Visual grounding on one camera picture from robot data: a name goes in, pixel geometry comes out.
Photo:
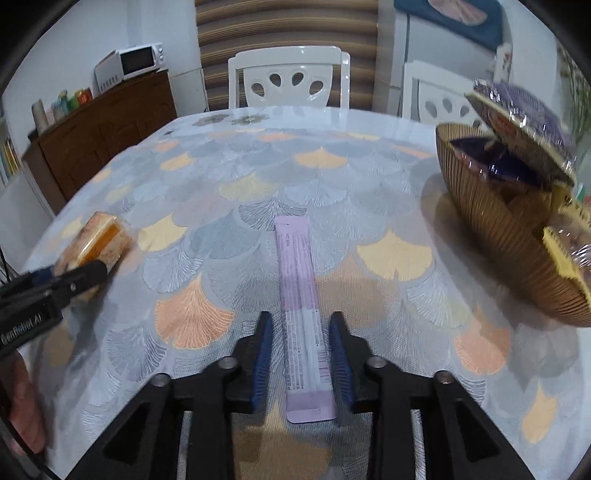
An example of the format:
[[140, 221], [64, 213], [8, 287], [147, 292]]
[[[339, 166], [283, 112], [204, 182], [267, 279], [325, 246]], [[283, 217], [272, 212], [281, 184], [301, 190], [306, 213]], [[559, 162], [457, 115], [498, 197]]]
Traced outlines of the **person's left hand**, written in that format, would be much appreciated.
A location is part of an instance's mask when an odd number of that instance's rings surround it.
[[31, 451], [39, 454], [46, 446], [46, 429], [37, 391], [18, 351], [8, 359], [8, 366], [10, 422]]

